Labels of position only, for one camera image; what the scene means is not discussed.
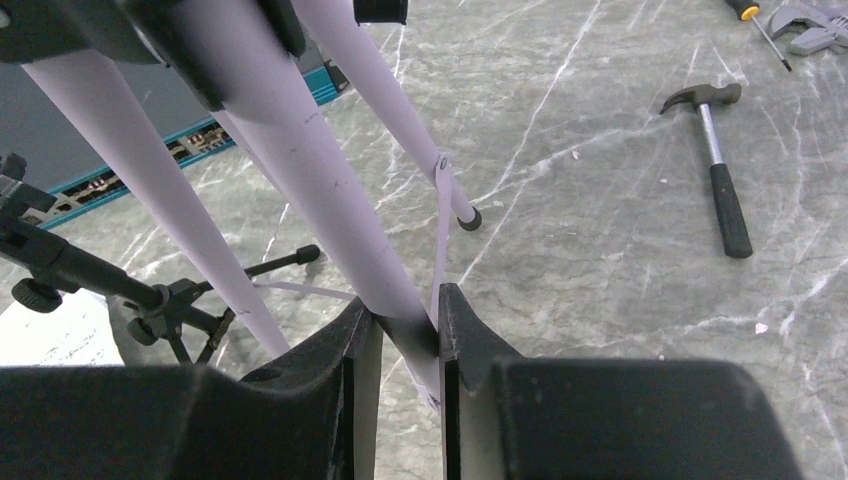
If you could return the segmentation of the black tripod microphone stand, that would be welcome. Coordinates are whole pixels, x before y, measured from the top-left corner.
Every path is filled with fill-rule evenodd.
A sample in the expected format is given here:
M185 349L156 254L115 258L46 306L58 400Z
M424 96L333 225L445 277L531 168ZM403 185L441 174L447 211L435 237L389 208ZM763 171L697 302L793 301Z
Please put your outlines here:
M28 210L47 212L57 201L25 182L26 166L26 160L14 153L1 160L1 256L29 273L12 287L12 297L31 311L48 314L61 306L63 294L90 290L106 297L111 311L125 321L129 338L144 346L164 340L180 363L192 360L182 340L183 328L203 332L207 339L194 361L207 363L237 317L231 308L213 315L195 307L212 285L186 278L169 285L145 284L25 221Z

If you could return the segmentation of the sheet music top page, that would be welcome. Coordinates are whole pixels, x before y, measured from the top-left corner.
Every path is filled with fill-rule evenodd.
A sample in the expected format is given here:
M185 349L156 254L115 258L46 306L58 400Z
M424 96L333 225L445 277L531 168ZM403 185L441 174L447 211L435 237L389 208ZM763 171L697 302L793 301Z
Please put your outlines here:
M1 314L1 366L123 365L104 296L80 290L48 314L13 302Z

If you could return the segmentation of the lilac perforated music stand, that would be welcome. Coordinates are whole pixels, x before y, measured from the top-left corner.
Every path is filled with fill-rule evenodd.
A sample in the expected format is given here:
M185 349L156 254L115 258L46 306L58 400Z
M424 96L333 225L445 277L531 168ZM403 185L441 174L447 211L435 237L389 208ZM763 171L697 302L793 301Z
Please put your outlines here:
M404 1L5 1L1 60L28 74L280 355L285 336L118 64L172 68L307 223L439 407L438 307L422 304L296 62L308 39L323 47L435 186L439 219L476 230L480 212L365 31L407 15Z

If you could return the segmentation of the yellow black screwdriver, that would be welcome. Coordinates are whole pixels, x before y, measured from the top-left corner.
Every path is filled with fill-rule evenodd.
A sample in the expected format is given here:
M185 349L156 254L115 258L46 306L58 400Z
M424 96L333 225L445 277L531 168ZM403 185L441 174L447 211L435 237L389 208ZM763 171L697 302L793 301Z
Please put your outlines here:
M783 67L788 72L792 72L792 66L757 18L761 10L760 4L755 0L725 0L724 3L734 11L735 16L739 21L751 22L757 28L762 37L768 43L769 47L774 51Z

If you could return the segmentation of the black handled hammer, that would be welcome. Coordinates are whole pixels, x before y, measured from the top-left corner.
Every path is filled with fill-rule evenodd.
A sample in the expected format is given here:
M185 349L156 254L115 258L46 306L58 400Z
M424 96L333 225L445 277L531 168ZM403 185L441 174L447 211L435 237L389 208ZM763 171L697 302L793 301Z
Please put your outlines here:
M740 100L741 93L742 86L738 83L723 87L695 85L670 95L660 110L664 114L673 106L687 104L700 119L711 161L709 175L722 246L724 254L734 259L749 258L753 254L753 247L729 167L721 152L711 106L733 105Z

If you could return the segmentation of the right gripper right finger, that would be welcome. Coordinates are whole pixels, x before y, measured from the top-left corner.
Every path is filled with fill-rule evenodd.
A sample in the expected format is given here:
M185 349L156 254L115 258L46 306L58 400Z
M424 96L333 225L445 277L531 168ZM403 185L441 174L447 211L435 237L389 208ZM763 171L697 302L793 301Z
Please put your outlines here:
M714 359L530 358L439 292L447 479L799 479L763 389Z

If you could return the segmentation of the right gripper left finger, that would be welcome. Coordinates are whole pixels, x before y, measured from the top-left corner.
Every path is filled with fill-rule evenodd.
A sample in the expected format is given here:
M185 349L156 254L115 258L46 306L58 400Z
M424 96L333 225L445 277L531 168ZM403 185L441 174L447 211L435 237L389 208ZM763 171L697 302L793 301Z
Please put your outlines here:
M204 365L8 368L5 479L369 479L382 333L362 302L242 379Z

